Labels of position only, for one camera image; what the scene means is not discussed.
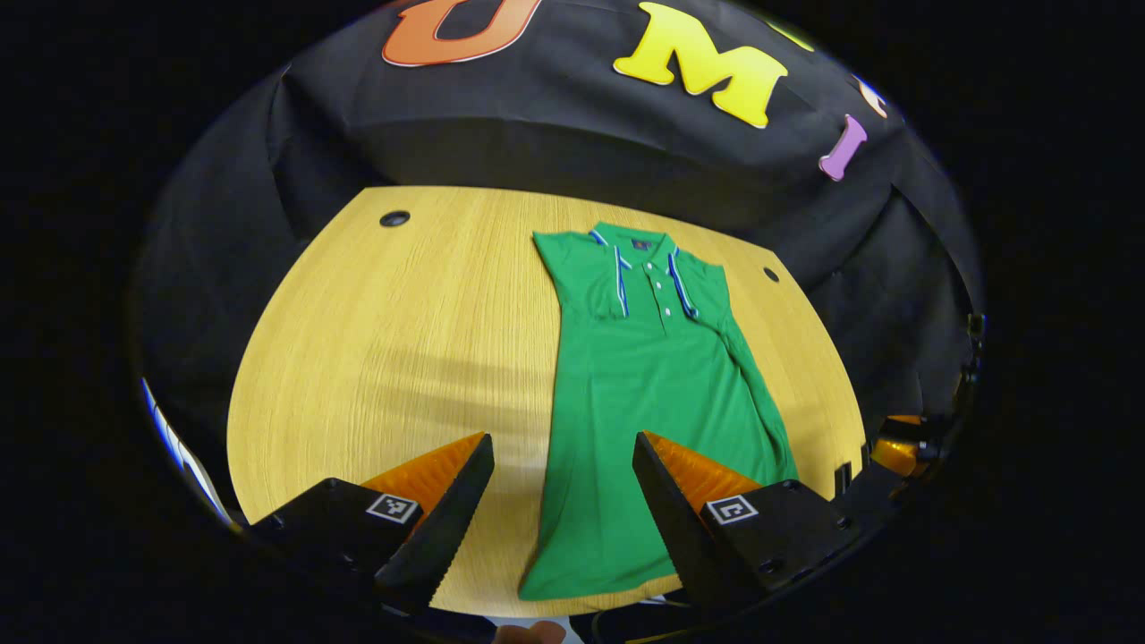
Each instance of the orange letter u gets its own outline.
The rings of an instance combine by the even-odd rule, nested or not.
[[[453,7],[468,0],[429,0],[405,9],[394,33],[381,48],[381,57],[392,65],[417,68],[460,63],[500,52],[524,33],[540,0],[502,0],[489,26],[481,33],[456,40],[441,40],[437,29]]]

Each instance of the shirt collar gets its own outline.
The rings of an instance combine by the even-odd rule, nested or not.
[[[676,245],[672,237],[666,233],[652,233],[648,230],[639,230],[637,228],[624,228],[622,226],[614,226],[611,223],[606,223],[600,221],[593,227],[590,233],[598,243],[605,245],[616,245],[621,249],[621,258],[624,258],[625,252],[627,252],[630,259],[632,258],[633,249],[626,249],[625,244],[627,241],[622,237],[634,237],[637,239],[646,241],[652,243],[655,248],[653,249],[652,256],[647,259],[641,259],[641,261],[652,262],[654,266],[668,270],[668,258],[669,256],[677,256],[680,252],[680,248]]]

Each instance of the wooden table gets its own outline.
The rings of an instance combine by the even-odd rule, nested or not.
[[[382,227],[390,211],[409,222]],[[722,265],[732,309],[787,425],[800,478],[835,495],[862,468],[854,393],[803,291],[765,249],[634,210],[514,190],[364,190],[283,280],[251,338],[228,421],[231,478],[253,523],[325,477],[363,482],[477,431],[496,469],[431,604],[491,616],[592,612],[680,587],[522,602],[536,547],[560,306],[531,234],[598,221],[665,231]],[[765,275],[769,269],[777,281]]]

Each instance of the yellow letter m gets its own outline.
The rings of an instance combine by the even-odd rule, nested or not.
[[[712,94],[716,107],[750,123],[767,127],[767,102],[787,68],[755,47],[737,47],[720,54],[704,25],[696,18],[654,2],[641,2],[649,16],[648,29],[626,58],[616,58],[613,69],[656,85],[670,85],[668,69],[672,54],[680,65],[684,88],[693,96],[731,77],[727,87]]]

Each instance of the green polo shirt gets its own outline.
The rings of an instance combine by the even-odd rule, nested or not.
[[[608,223],[532,237],[561,338],[537,557],[520,596],[630,590],[674,572],[632,471],[638,432],[764,485],[797,478],[795,460],[722,267],[665,234]]]

